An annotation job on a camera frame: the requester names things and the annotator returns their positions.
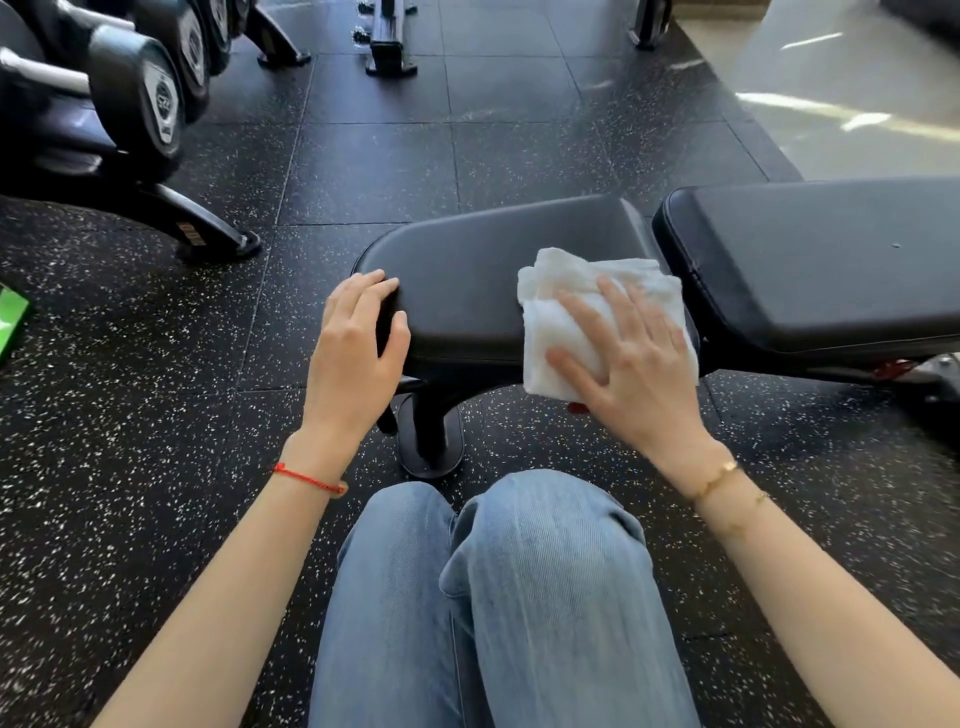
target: white towel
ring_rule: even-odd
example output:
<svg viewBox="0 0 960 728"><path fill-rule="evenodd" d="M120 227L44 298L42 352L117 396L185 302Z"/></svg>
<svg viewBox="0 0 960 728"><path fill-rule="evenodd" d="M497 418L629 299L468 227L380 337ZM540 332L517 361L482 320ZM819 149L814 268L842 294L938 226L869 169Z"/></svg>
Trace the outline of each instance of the white towel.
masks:
<svg viewBox="0 0 960 728"><path fill-rule="evenodd" d="M628 258L588 263L559 248L543 248L537 253L533 267L521 268L516 277L516 297L523 306L523 388L532 395L579 401L573 388L546 363L546 350L555 346L572 353L598 381L607 381L607 367L600 355L556 299L557 291L580 295L616 330L610 306L597 288L596 278L600 275L621 287L625 283L638 286L684 330L690 368L696 380L697 353L686 331L680 279L665 276L655 260Z"/></svg>

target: hand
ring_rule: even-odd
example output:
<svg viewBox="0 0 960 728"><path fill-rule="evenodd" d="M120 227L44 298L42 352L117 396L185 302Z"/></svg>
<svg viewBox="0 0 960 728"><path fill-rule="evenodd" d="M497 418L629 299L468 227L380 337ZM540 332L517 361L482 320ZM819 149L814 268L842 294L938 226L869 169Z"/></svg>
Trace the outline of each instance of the hand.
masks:
<svg viewBox="0 0 960 728"><path fill-rule="evenodd" d="M284 449L292 469L304 463L300 467L312 465L318 471L306 474L326 482L339 479L390 404L410 348L410 329L406 313L394 314L390 339L377 356L376 320L380 304L398 285L397 279L384 280L383 271L356 274L326 300L320 340L310 359L303 423Z"/></svg>
<svg viewBox="0 0 960 728"><path fill-rule="evenodd" d="M549 350L546 360L610 432L692 495L701 477L712 477L703 473L720 467L730 454L700 417L684 333L635 286L624 293L603 277L597 285L619 333L580 297L561 293L557 298L606 362L609 382L598 382L564 349Z"/></svg>

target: jeans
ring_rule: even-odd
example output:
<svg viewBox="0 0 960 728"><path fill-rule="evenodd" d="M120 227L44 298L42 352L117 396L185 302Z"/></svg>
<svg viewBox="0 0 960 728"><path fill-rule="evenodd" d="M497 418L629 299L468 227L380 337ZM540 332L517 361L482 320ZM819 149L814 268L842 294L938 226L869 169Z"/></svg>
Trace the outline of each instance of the jeans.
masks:
<svg viewBox="0 0 960 728"><path fill-rule="evenodd" d="M456 516L374 495L339 557L310 728L694 728L636 519L570 475L508 475Z"/></svg>

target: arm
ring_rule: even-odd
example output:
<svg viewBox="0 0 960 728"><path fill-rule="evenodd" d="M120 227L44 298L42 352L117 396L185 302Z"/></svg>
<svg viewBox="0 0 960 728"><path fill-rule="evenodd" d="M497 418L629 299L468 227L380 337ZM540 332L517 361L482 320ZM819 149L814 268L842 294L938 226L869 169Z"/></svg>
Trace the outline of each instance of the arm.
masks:
<svg viewBox="0 0 960 728"><path fill-rule="evenodd" d="M547 360L615 435L648 457L720 540L810 692L844 728L948 728L960 678L793 523L703 425L683 334L635 288L598 281L614 331L561 295L606 360L601 384L568 352Z"/></svg>
<svg viewBox="0 0 960 728"><path fill-rule="evenodd" d="M377 357L382 271L330 295L310 362L303 422L283 448L287 468L337 483L390 403L410 343L397 313ZM330 493L275 474L136 662L95 728L237 726L267 659Z"/></svg>

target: dumbbell handle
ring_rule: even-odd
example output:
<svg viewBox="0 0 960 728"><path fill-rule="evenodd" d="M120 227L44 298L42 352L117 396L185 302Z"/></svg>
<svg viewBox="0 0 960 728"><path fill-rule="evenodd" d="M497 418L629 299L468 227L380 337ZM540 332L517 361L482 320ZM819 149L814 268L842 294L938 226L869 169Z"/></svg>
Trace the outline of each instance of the dumbbell handle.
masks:
<svg viewBox="0 0 960 728"><path fill-rule="evenodd" d="M136 30L129 20L113 15L104 15L102 12L89 11L86 8L78 8L67 0L57 0L57 11L89 30L96 30L101 25L112 25L114 28L122 28L125 31Z"/></svg>
<svg viewBox="0 0 960 728"><path fill-rule="evenodd" d="M0 48L0 70L74 96L90 95L90 78L85 73L49 63L28 61L17 56L10 48Z"/></svg>

